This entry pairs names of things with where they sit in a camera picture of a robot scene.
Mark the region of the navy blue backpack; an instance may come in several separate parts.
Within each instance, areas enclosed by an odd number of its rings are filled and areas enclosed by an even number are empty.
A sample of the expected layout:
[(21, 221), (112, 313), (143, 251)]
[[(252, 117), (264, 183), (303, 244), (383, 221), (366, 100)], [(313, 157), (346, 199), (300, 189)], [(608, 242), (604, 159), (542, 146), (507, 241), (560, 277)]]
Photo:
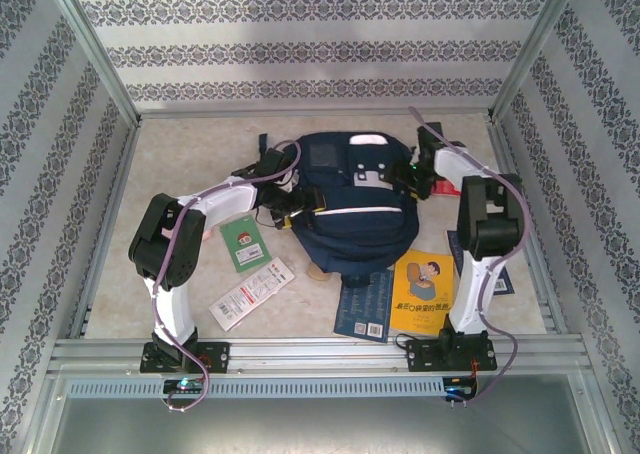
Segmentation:
[(382, 132), (318, 132), (298, 138), (296, 170), (302, 188), (318, 187), (322, 212), (300, 214), (291, 228), (311, 262), (337, 273), (343, 284), (369, 284), (391, 267), (419, 232), (417, 201), (384, 182), (386, 166), (408, 148)]

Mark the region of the green card package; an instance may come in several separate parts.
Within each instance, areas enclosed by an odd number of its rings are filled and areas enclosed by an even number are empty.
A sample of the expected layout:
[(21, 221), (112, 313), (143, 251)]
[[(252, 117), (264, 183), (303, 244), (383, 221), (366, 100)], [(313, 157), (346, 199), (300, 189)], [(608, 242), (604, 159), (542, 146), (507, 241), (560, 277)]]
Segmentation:
[(251, 215), (221, 225), (220, 233), (238, 273), (271, 260), (257, 223)]

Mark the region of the white and red stationery package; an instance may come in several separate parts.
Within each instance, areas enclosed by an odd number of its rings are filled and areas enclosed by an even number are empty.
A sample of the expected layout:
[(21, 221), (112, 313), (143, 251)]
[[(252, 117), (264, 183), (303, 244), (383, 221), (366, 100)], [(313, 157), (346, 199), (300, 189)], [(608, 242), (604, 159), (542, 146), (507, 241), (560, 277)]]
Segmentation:
[(216, 300), (209, 311), (228, 332), (294, 279), (294, 273), (280, 258), (275, 258)]

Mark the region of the yellow cartoon cover book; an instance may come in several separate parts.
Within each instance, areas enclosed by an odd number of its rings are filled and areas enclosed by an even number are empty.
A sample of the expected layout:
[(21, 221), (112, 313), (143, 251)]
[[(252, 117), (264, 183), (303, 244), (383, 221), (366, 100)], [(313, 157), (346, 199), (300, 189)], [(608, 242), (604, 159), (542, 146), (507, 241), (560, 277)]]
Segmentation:
[(436, 336), (453, 297), (453, 257), (410, 249), (394, 265), (390, 328)]

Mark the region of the dark blue book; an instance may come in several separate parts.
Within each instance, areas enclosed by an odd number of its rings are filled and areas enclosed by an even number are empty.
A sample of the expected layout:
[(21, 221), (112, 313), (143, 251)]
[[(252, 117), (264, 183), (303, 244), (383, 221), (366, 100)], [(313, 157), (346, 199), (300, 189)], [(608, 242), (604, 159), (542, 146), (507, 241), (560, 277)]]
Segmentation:
[[(454, 264), (459, 276), (462, 275), (463, 265), (464, 265), (464, 254), (463, 249), (459, 243), (458, 235), (455, 230), (447, 230), (446, 236), (448, 240), (448, 245), (450, 252), (454, 258)], [(496, 283), (494, 285), (494, 295), (509, 295), (514, 294), (515, 289), (513, 287), (513, 283), (506, 269), (503, 269), (498, 276)]]
[(376, 343), (386, 343), (390, 328), (394, 273), (373, 273), (369, 284), (342, 284), (333, 333)]

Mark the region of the left controller board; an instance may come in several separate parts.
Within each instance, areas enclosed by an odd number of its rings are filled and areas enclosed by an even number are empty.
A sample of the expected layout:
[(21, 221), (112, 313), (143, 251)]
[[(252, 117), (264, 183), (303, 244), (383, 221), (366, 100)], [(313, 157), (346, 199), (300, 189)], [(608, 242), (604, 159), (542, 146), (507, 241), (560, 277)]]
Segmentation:
[(195, 378), (181, 378), (174, 380), (166, 380), (163, 384), (162, 392), (165, 395), (185, 394), (196, 395), (203, 390), (203, 380)]

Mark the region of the controller board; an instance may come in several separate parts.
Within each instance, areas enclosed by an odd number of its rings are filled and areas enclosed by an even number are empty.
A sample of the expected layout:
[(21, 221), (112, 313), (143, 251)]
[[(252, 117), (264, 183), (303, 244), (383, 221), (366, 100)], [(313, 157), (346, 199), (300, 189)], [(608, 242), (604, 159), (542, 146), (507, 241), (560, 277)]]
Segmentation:
[(477, 386), (472, 385), (445, 385), (445, 399), (448, 402), (469, 402), (477, 394)]
[(165, 395), (185, 394), (196, 395), (203, 390), (203, 380), (195, 378), (181, 378), (174, 380), (166, 380), (163, 384), (162, 392)]

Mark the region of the right controller board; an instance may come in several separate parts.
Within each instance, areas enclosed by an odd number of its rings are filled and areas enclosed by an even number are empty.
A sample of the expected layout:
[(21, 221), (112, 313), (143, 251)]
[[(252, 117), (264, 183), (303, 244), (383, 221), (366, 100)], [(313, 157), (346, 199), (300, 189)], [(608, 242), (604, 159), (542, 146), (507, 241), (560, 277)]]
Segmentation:
[(477, 394), (477, 386), (472, 385), (445, 385), (445, 399), (448, 402), (469, 402)]

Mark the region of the grey metal sheet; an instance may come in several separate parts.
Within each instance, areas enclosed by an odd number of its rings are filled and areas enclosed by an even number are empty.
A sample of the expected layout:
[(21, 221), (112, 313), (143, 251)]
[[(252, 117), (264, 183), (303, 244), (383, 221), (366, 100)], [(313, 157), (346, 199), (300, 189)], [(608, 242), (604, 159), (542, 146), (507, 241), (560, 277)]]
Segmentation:
[(621, 454), (581, 376), (508, 377), (468, 405), (232, 394), (184, 414), (116, 386), (62, 381), (29, 454)]

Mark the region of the aluminium back rail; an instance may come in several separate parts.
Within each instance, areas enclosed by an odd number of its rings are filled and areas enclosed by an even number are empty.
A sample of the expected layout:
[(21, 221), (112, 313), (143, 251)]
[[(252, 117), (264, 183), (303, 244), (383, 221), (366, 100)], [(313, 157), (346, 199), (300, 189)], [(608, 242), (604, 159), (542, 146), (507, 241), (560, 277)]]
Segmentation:
[[(458, 107), (458, 108), (418, 108), (424, 117), (444, 115), (481, 115), (485, 120), (490, 118), (490, 110)], [(334, 116), (403, 116), (409, 115), (405, 108), (364, 108), (364, 109), (267, 109), (267, 110), (219, 110), (219, 111), (170, 111), (150, 110), (140, 114), (141, 120), (171, 119), (217, 119), (217, 118), (253, 118), (253, 117), (334, 117)]]

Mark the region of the aluminium side rail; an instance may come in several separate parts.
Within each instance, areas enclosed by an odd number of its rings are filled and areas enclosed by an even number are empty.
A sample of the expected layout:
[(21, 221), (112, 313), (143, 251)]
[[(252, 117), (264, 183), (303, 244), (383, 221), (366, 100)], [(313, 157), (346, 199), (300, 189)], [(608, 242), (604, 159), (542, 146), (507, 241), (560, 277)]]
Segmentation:
[(112, 184), (102, 211), (102, 219), (91, 250), (88, 264), (81, 276), (80, 290), (72, 299), (71, 307), (59, 331), (59, 339), (77, 339), (82, 336), (87, 312), (97, 293), (102, 270), (109, 250), (113, 230), (122, 202), (128, 175), (133, 162), (142, 122), (131, 128), (123, 144)]
[[(517, 174), (517, 166), (509, 150), (509, 145), (502, 127), (492, 123), (486, 123), (489, 140), (496, 158), (500, 172)], [(525, 234), (521, 241), (518, 255), (522, 255), (527, 265), (527, 273), (535, 292), (540, 316), (547, 334), (567, 334), (565, 319), (555, 292), (544, 254), (535, 231), (535, 224), (526, 199), (524, 187), (520, 188), (518, 197), (519, 205), (524, 216)]]

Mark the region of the aluminium mounting rail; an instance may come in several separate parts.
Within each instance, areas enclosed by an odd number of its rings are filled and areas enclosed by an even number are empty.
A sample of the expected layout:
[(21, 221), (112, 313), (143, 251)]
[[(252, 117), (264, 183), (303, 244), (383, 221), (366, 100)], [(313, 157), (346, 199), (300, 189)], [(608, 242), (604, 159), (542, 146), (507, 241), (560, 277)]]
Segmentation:
[[(248, 377), (404, 375), (408, 361), (394, 343), (353, 338), (230, 339), (228, 374)], [(142, 339), (66, 339), (54, 344), (46, 375), (138, 376)], [(510, 375), (574, 374), (593, 365), (579, 335), (523, 335)]]

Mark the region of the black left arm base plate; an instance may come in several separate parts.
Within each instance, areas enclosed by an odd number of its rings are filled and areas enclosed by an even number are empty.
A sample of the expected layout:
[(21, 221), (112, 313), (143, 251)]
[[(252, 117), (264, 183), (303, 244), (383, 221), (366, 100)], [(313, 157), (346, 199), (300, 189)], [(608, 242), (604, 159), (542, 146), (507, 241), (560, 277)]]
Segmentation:
[[(226, 342), (197, 342), (192, 353), (209, 373), (225, 374), (228, 369), (230, 344)], [(144, 345), (139, 371), (143, 374), (180, 373), (202, 374), (202, 369), (175, 346), (154, 342)]]

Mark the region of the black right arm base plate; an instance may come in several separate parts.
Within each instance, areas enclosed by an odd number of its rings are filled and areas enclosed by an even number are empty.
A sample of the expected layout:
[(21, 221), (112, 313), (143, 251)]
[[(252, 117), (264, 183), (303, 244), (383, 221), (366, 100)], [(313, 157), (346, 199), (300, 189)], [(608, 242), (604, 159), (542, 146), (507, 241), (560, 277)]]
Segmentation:
[(496, 371), (498, 368), (493, 343), (488, 338), (464, 336), (444, 341), (410, 340), (407, 342), (410, 372)]

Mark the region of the aluminium frame post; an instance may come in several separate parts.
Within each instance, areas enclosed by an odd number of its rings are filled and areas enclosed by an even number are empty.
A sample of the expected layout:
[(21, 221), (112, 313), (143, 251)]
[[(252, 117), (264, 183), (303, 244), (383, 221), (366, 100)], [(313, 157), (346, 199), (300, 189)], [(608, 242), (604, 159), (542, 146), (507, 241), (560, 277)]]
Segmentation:
[(568, 1), (569, 0), (545, 1), (494, 103), (489, 108), (488, 114), (492, 123), (500, 120), (508, 110), (512, 99), (524, 82), (531, 65), (539, 55), (539, 52), (553, 30), (554, 24), (557, 22)]
[(130, 125), (138, 126), (140, 114), (100, 41), (80, 0), (56, 0), (77, 40), (105, 85), (120, 113)]

